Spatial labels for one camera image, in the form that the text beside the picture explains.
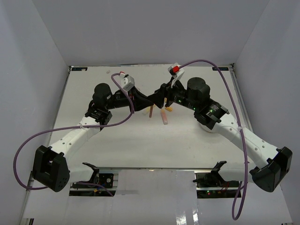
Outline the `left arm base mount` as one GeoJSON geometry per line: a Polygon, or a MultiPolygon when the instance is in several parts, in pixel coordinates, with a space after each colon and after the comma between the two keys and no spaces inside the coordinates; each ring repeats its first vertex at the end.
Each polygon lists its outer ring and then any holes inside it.
{"type": "Polygon", "coordinates": [[[93,173],[88,181],[72,183],[69,196],[113,197],[118,186],[118,171],[101,169],[86,162],[83,165],[91,169],[93,173]]]}

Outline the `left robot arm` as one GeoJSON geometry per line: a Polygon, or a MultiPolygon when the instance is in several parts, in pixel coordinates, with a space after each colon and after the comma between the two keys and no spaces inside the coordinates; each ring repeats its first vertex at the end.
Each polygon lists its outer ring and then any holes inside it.
{"type": "Polygon", "coordinates": [[[40,146],[35,153],[33,178],[55,192],[61,191],[68,183],[83,182],[94,187],[99,182],[99,169],[89,163],[79,170],[70,170],[68,163],[72,156],[94,135],[102,130],[112,118],[111,109],[129,107],[140,111],[153,103],[147,96],[132,87],[126,93],[121,90],[112,93],[110,86],[100,83],[94,88],[85,116],[79,128],[72,129],[59,141],[49,147],[40,146]]]}

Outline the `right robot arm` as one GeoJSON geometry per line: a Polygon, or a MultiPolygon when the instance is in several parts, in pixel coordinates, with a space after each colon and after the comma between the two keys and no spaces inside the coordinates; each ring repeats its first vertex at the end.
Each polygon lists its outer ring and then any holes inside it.
{"type": "Polygon", "coordinates": [[[210,98],[210,87],[199,77],[188,80],[184,88],[180,81],[163,83],[149,97],[157,107],[173,103],[194,111],[196,120],[208,131],[225,137],[240,150],[246,150],[254,162],[247,173],[243,169],[226,169],[226,161],[218,162],[211,171],[212,183],[217,187],[228,181],[242,181],[245,177],[266,192],[273,192],[289,172],[292,151],[278,148],[255,135],[247,128],[241,128],[234,116],[220,103],[210,98]]]}

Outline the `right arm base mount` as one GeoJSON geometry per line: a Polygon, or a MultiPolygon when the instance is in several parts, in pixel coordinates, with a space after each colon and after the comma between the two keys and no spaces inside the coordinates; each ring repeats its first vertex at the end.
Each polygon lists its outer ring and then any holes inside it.
{"type": "Polygon", "coordinates": [[[195,171],[193,182],[196,185],[196,194],[198,199],[221,199],[234,198],[238,194],[241,198],[241,192],[238,192],[239,182],[235,180],[224,180],[219,171],[226,161],[217,162],[216,165],[208,170],[195,171]]]}

